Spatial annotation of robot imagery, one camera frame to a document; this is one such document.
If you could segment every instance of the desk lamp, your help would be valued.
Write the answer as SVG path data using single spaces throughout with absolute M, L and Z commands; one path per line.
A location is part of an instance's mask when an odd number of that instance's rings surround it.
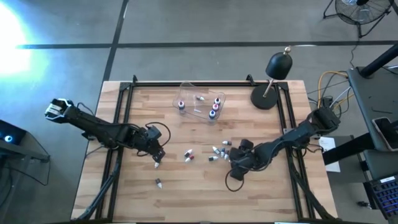
M 251 93 L 251 102 L 262 110 L 271 109 L 277 102 L 275 90 L 271 88 L 274 80 L 284 80 L 292 68 L 291 49 L 286 47 L 284 52 L 274 54 L 268 62 L 266 73 L 271 77 L 268 85 L 259 85 Z

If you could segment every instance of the white paper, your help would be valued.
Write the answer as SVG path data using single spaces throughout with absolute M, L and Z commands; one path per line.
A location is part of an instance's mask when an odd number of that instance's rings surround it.
M 330 149 L 334 149 L 336 147 L 335 144 L 335 139 L 334 138 L 328 138 L 328 137 L 321 137 L 319 139 L 319 145 L 323 147 L 323 152 L 327 152 Z M 332 164 L 329 164 L 326 166 L 326 171 L 329 172 L 340 172 L 340 165 L 337 162 L 334 162 Z

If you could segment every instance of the clear plastic container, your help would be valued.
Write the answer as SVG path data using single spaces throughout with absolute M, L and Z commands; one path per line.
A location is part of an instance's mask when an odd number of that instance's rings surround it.
M 215 122 L 221 114 L 225 103 L 224 93 L 209 91 L 208 87 L 197 87 L 190 82 L 183 82 L 180 91 L 173 100 L 173 106 L 184 116 L 194 116 L 203 121 Z M 214 118 L 210 117 L 215 100 L 218 100 L 218 109 Z

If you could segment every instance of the black lamp shade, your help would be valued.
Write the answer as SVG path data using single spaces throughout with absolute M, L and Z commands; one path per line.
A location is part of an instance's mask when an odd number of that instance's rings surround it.
M 273 79 L 284 80 L 292 68 L 293 60 L 289 54 L 276 53 L 269 60 L 266 73 Z

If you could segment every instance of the concrete floor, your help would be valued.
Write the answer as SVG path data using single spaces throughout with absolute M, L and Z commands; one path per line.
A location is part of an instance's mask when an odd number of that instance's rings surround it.
M 87 141 L 79 129 L 45 120 L 44 111 L 52 98 L 81 101 L 95 109 L 110 52 L 109 48 L 16 50 L 13 45 L 111 44 L 122 2 L 0 2 L 0 27 L 5 30 L 0 36 L 0 118 L 30 131 L 52 158 L 49 185 L 43 187 L 23 178 L 5 223 L 64 222 L 70 218 Z M 119 42 L 284 41 L 289 45 L 292 41 L 355 41 L 354 26 L 339 18 L 322 20 L 326 4 L 317 0 L 130 0 Z M 397 40 L 398 29 L 391 28 L 397 20 L 393 11 L 362 40 Z M 360 45 L 353 63 L 367 65 L 389 47 Z M 135 74 L 139 80 L 242 80 L 249 73 L 255 79 L 266 79 L 269 58 L 283 48 L 117 49 L 109 79 L 130 80 Z M 350 68 L 352 48 L 344 44 L 292 47 L 294 66 L 288 79 L 304 80 L 308 92 L 316 90 L 324 71 Z M 332 83 L 342 80 L 336 77 Z M 334 86 L 326 94 L 336 97 L 347 86 Z M 366 126 L 356 114 L 360 110 L 352 98 L 333 135 L 365 133 Z M 37 176 L 43 172 L 46 170 L 30 170 Z M 379 211 L 360 210 L 355 205 L 366 200 L 361 185 L 334 177 L 331 186 L 340 218 L 386 223 Z

